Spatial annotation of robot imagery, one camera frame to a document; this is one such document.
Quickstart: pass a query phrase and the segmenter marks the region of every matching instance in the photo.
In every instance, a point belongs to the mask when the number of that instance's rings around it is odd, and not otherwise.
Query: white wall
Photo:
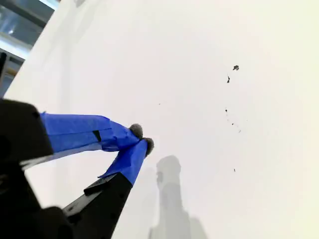
[[[138,122],[154,139],[114,238],[318,238],[317,9],[63,0],[6,97]],[[65,206],[114,157],[85,152],[27,175],[43,206]]]

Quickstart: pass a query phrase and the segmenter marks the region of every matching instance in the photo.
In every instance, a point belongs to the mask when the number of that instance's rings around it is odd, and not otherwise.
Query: blue painter's tape
[[[103,151],[119,151],[140,140],[126,127],[103,116],[41,114],[53,151],[100,144]],[[98,131],[99,141],[93,131]]]
[[[142,139],[136,145],[121,150],[109,169],[99,178],[105,178],[114,173],[122,173],[134,185],[145,159],[147,147],[148,143]]]

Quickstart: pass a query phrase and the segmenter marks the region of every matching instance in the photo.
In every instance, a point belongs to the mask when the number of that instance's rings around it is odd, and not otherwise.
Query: blue tape
[[[142,139],[136,145],[121,150],[109,169],[99,178],[105,178],[114,173],[122,173],[134,185],[145,159],[147,147],[148,143]]]
[[[55,115],[42,113],[42,122],[54,153],[88,145],[101,145],[104,151],[119,151],[140,140],[126,127],[103,116]],[[93,131],[98,130],[101,141]]]

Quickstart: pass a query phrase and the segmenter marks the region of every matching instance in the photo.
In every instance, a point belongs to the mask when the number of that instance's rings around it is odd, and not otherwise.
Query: white surface
[[[114,238],[319,238],[315,2],[63,0],[6,96],[154,139]],[[27,174],[43,206],[65,206],[114,157]]]

